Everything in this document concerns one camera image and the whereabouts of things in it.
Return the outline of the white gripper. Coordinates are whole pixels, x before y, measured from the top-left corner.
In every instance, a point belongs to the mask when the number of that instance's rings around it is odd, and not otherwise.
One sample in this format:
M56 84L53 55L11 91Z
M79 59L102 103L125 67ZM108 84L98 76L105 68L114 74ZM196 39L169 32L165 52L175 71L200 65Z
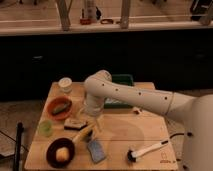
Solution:
M83 108L87 115L95 117L94 122L96 127L98 131L101 131L100 115L104 109L104 99L87 93L83 100Z

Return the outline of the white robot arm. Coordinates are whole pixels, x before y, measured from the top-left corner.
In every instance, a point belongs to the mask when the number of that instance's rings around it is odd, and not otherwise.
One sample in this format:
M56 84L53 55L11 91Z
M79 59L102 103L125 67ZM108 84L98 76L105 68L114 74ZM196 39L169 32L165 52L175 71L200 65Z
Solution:
M213 171L213 94L194 97L116 84L106 70L87 77L84 89L85 112L91 117L100 116L105 99L111 98L183 124L181 171Z

